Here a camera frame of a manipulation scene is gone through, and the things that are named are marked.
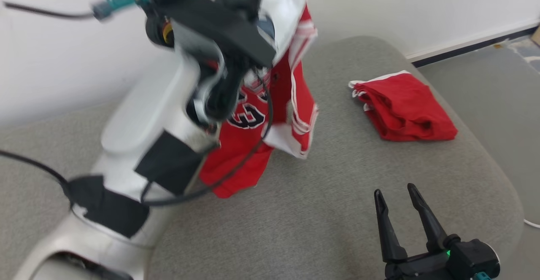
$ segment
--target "black strap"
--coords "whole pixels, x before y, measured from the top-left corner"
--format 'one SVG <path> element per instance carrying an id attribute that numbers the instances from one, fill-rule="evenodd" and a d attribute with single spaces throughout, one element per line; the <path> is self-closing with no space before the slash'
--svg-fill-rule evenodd
<path id="1" fill-rule="evenodd" d="M 84 217 L 131 238 L 144 225 L 150 209 L 139 201 L 103 186 L 103 176 L 83 176 L 69 182 L 71 197 L 87 209 Z"/>
<path id="2" fill-rule="evenodd" d="M 135 172 L 174 195 L 183 195 L 203 159 L 204 155 L 164 131 L 139 162 Z"/>

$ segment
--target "red basketball jersey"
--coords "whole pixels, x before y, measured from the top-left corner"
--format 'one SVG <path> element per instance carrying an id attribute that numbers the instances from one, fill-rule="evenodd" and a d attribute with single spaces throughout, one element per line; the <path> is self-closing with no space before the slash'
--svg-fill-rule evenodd
<path id="1" fill-rule="evenodd" d="M 264 81 L 270 89 L 273 122 L 265 142 L 228 180 L 214 189 L 220 198 L 257 185 L 274 148 L 305 159 L 312 140 L 318 107 L 303 78 L 301 58 L 317 36 L 307 7 L 289 49 Z M 268 99 L 258 80 L 242 86 L 237 109 L 223 123 L 221 148 L 208 155 L 199 174 L 211 185 L 227 175 L 257 145 L 268 125 Z"/>

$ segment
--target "cable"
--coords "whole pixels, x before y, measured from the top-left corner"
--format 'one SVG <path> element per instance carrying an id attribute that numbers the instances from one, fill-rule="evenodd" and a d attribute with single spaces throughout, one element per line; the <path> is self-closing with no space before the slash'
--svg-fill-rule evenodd
<path id="1" fill-rule="evenodd" d="M 539 228 L 540 229 L 540 226 L 538 224 L 535 224 L 535 223 L 532 223 L 530 221 L 527 221 L 527 219 L 523 220 L 525 222 L 525 224 L 527 224 L 528 226 L 532 226 L 534 228 Z"/>
<path id="2" fill-rule="evenodd" d="M 70 14 L 70 13 L 60 13 L 60 12 L 55 12 L 55 11 L 49 11 L 45 9 L 40 9 L 40 8 L 31 7 L 27 5 L 20 5 L 20 4 L 11 3 L 11 2 L 3 2 L 3 3 L 7 9 L 14 9 L 17 11 L 25 11 L 25 12 L 39 14 L 39 15 L 51 16 L 51 17 L 56 17 L 58 19 L 94 19 L 93 12 Z"/>
<path id="3" fill-rule="evenodd" d="M 148 205 L 150 207 L 160 207 L 160 206 L 166 206 L 166 205 L 177 205 L 180 203 L 184 203 L 193 199 L 197 199 L 199 197 L 202 197 L 209 192 L 211 192 L 214 188 L 220 186 L 225 182 L 226 180 L 230 179 L 232 176 L 236 174 L 236 172 L 246 164 L 246 162 L 253 157 L 253 155 L 258 151 L 258 149 L 263 144 L 265 138 L 268 136 L 268 132 L 270 132 L 270 126 L 272 126 L 272 121 L 274 117 L 274 107 L 272 106 L 272 97 L 270 96 L 270 91 L 268 90 L 268 86 L 264 83 L 262 78 L 257 75 L 257 79 L 262 85 L 262 88 L 266 92 L 266 96 L 268 98 L 268 126 L 266 126 L 265 133 L 262 135 L 260 140 L 255 144 L 255 146 L 251 149 L 251 151 L 245 156 L 245 158 L 238 163 L 231 171 L 229 171 L 226 175 L 224 175 L 222 178 L 217 180 L 217 182 L 214 182 L 214 184 L 207 186 L 206 188 L 203 188 L 201 190 L 192 192 L 191 194 L 187 194 L 185 196 L 177 196 L 171 199 L 164 199 L 164 200 L 146 200 L 146 195 L 150 191 L 150 187 L 152 185 L 152 182 L 148 182 L 146 186 L 143 189 L 143 193 L 140 196 L 140 202 L 143 205 Z"/>
<path id="4" fill-rule="evenodd" d="M 67 199 L 69 199 L 70 203 L 72 203 L 71 194 L 70 194 L 70 191 L 69 191 L 69 182 L 66 180 L 66 178 L 64 178 L 64 176 L 59 174 L 56 170 L 48 167 L 47 165 L 45 165 L 45 164 L 43 164 L 41 162 L 38 162 L 36 160 L 30 159 L 30 158 L 27 158 L 27 157 L 17 155 L 16 153 L 10 153 L 8 151 L 0 150 L 0 156 L 6 157 L 8 159 L 14 159 L 16 161 L 20 161 L 20 162 L 23 162 L 23 163 L 26 163 L 26 164 L 30 164 L 32 166 L 35 166 L 35 167 L 49 173 L 54 178 L 56 178 L 56 181 L 58 182 L 58 184 L 60 184 L 60 187 L 62 188 L 62 191 L 64 191 L 64 195 L 66 195 Z"/>

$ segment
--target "gray cushion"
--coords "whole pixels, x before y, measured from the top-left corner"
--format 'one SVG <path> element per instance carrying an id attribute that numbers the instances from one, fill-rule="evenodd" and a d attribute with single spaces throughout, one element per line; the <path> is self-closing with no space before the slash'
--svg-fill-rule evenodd
<path id="1" fill-rule="evenodd" d="M 350 38 L 314 49 L 305 78 L 320 106 L 307 161 L 276 152 L 257 187 L 230 199 L 207 195 L 179 207 L 156 249 L 151 279 L 381 279 L 373 191 L 381 188 L 409 255 L 425 251 L 406 185 L 415 183 L 447 233 L 491 244 L 502 260 L 522 231 L 515 190 L 448 105 L 459 130 L 449 142 L 381 140 L 347 82 L 408 70 L 376 38 Z M 0 134 L 0 147 L 40 159 L 67 176 L 90 169 L 111 105 Z M 0 160 L 2 278 L 67 210 L 38 170 Z"/>

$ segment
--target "folded red shorts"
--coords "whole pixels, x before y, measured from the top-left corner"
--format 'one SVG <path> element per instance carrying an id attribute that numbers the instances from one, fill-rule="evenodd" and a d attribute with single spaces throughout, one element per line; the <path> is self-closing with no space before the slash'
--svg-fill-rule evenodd
<path id="1" fill-rule="evenodd" d="M 453 140 L 457 134 L 429 87 L 405 70 L 349 87 L 384 140 Z"/>

